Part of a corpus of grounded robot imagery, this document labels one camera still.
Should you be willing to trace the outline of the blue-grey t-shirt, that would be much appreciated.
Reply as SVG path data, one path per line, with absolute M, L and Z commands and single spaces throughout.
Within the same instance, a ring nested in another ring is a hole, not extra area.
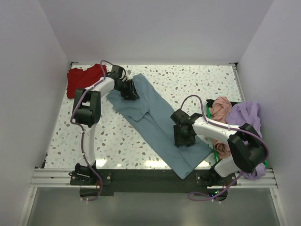
M 120 113 L 137 130 L 179 178 L 186 178 L 212 149 L 198 137 L 192 146 L 176 147 L 174 122 L 170 118 L 174 109 L 142 74 L 135 75 L 133 82 L 138 100 L 124 100 L 119 91 L 113 90 L 107 95 L 108 101 L 114 111 Z

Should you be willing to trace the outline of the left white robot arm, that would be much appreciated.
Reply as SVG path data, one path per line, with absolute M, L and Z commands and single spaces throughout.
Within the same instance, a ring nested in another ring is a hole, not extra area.
M 140 98 L 134 81 L 127 77 L 123 67 L 112 65 L 111 70 L 105 72 L 101 65 L 101 70 L 103 77 L 96 83 L 76 90 L 70 119 L 71 124 L 81 128 L 80 151 L 83 160 L 76 164 L 70 176 L 87 185 L 99 184 L 101 181 L 96 172 L 94 152 L 95 129 L 101 118 L 101 98 L 113 90 L 118 91 L 124 100 L 136 101 Z

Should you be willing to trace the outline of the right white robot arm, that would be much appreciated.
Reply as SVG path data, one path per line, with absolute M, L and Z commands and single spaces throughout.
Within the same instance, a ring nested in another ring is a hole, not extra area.
M 175 123 L 174 140 L 177 147 L 195 145 L 197 135 L 216 139 L 229 146 L 231 156 L 218 161 L 206 173 L 206 179 L 215 185 L 220 185 L 232 173 L 254 172 L 269 155 L 266 143 L 251 124 L 228 125 L 199 113 L 189 116 L 182 109 L 175 111 L 171 120 Z

